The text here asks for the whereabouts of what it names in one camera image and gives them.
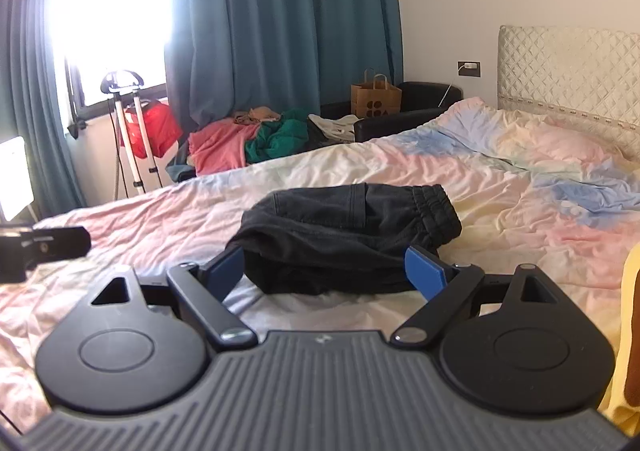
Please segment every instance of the brown patch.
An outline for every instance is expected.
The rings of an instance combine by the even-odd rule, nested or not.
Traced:
[[[625,399],[629,406],[640,405],[640,271],[634,286],[634,310],[631,315],[631,349],[626,367]]]

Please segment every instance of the quilted headboard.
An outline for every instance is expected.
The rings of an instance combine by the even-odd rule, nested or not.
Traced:
[[[498,108],[549,115],[640,160],[640,35],[503,25]]]

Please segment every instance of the white tripod leg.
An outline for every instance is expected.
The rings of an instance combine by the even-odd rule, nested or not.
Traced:
[[[153,165],[149,168],[149,173],[155,173],[158,176],[158,182],[162,187],[162,180],[160,180],[160,173],[158,171],[158,165],[156,164],[156,158],[151,151],[151,144],[149,143],[149,136],[146,134],[145,118],[142,115],[142,104],[140,104],[140,95],[137,90],[133,91],[133,104],[136,107],[136,115],[138,116],[138,126],[140,126],[140,135],[142,136],[142,143],[145,145],[146,156]]]
[[[124,110],[122,109],[122,102],[120,96],[115,96],[116,102],[116,115],[118,116],[118,124],[120,125],[120,132],[122,134],[122,141],[124,142],[124,150],[127,152],[127,158],[129,159],[129,166],[131,167],[131,174],[133,175],[133,187],[138,189],[138,194],[142,195],[145,192],[145,185],[140,178],[140,172],[138,171],[138,165],[136,163],[136,157],[133,155],[131,149],[131,141],[129,140],[129,131],[127,130],[127,124],[125,123]]]

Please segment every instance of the red plastic bag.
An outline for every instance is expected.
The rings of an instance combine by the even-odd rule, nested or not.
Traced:
[[[142,142],[135,108],[127,108],[124,116],[133,154],[138,158],[146,158],[145,144]],[[171,108],[160,101],[151,102],[143,107],[142,116],[145,120],[146,134],[149,137],[151,152],[154,157],[161,158],[172,147],[174,142],[180,139],[182,129],[174,119]],[[120,145],[124,146],[122,139],[120,139]]]

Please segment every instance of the tie-dye bedding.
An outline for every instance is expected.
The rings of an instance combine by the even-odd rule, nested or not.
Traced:
[[[172,265],[206,261],[236,232],[245,209],[291,187],[442,184],[463,224],[460,238],[441,248],[442,259],[494,273],[536,263],[617,346],[623,264],[640,240],[637,171],[612,146],[476,98],[397,136],[49,219],[41,226],[84,225],[94,248],[86,258],[40,266],[27,284],[0,289],[0,407],[22,428],[46,414],[33,373],[36,349],[98,276],[132,265],[138,275],[161,279]],[[417,292],[265,297],[243,279],[226,304],[261,335],[275,328],[379,328],[388,335],[423,301]]]

